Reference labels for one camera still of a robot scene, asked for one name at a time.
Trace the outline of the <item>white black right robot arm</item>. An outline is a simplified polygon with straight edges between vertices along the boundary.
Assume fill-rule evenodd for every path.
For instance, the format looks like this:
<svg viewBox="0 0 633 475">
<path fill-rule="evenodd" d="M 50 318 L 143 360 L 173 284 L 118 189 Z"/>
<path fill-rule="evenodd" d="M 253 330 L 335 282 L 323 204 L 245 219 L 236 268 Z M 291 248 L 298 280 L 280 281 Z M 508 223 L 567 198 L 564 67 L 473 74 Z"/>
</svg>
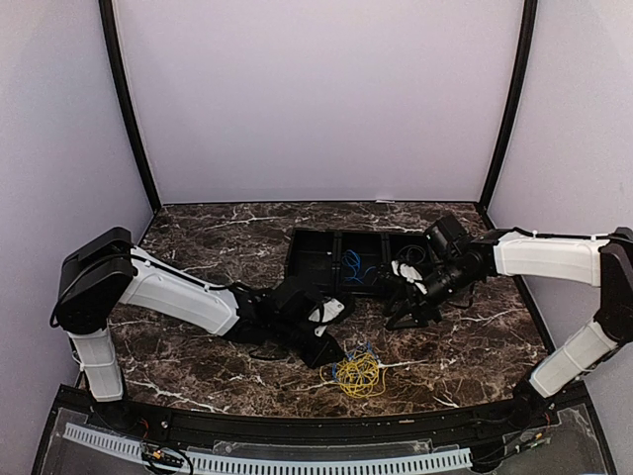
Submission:
<svg viewBox="0 0 633 475">
<path fill-rule="evenodd" d="M 528 428 L 571 383 L 632 341 L 632 231 L 618 227 L 592 235 L 541 233 L 519 227 L 473 236 L 453 215 L 423 234 L 435 260 L 396 257 L 383 275 L 394 288 L 385 310 L 390 331 L 423 328 L 441 318 L 441 307 L 489 278 L 551 284 L 567 296 L 586 288 L 593 312 L 512 390 L 504 409 L 515 429 Z"/>
</svg>

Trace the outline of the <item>black middle storage bin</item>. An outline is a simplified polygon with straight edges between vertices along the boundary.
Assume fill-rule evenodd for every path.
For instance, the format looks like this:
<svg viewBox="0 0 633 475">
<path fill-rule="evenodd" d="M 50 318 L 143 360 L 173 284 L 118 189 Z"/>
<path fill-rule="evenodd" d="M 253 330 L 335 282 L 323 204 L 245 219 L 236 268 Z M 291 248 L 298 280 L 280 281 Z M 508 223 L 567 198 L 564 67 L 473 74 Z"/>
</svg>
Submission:
<svg viewBox="0 0 633 475">
<path fill-rule="evenodd" d="M 361 297 L 381 297 L 383 238 L 375 232 L 342 232 L 339 288 Z"/>
</svg>

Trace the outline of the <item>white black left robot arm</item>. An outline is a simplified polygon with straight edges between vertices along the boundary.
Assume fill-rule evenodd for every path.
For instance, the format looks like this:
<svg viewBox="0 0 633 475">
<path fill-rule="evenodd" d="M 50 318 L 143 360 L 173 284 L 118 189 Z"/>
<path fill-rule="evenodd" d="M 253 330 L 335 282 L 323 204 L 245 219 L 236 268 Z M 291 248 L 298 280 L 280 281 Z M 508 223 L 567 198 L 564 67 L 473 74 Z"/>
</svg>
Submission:
<svg viewBox="0 0 633 475">
<path fill-rule="evenodd" d="M 139 410 L 124 397 L 109 330 L 117 305 L 146 308 L 231 342 L 274 342 L 319 368 L 343 358 L 327 329 L 354 311 L 355 299 L 327 297 L 296 276 L 274 288 L 212 284 L 154 258 L 133 244 L 128 230 L 106 231 L 63 260 L 49 324 L 69 336 L 89 390 L 102 403 L 102 417 L 118 431 L 130 431 L 139 423 Z"/>
</svg>

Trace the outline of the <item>black front table rail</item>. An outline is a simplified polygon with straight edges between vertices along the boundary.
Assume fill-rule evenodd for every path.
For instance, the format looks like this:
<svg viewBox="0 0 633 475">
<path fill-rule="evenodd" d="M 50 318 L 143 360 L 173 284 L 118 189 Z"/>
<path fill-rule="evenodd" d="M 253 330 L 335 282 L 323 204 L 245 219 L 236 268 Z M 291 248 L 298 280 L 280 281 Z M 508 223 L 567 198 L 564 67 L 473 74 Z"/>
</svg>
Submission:
<svg viewBox="0 0 633 475">
<path fill-rule="evenodd" d="M 59 387 L 45 427 L 52 429 L 68 411 L 97 428 L 152 442 L 183 447 L 212 447 L 220 441 L 280 443 L 299 446 L 400 442 L 428 439 L 434 445 L 499 444 L 518 428 L 508 416 L 510 400 L 461 409 L 364 418 L 264 418 L 170 409 L 123 401 L 95 407 L 87 391 Z"/>
</svg>

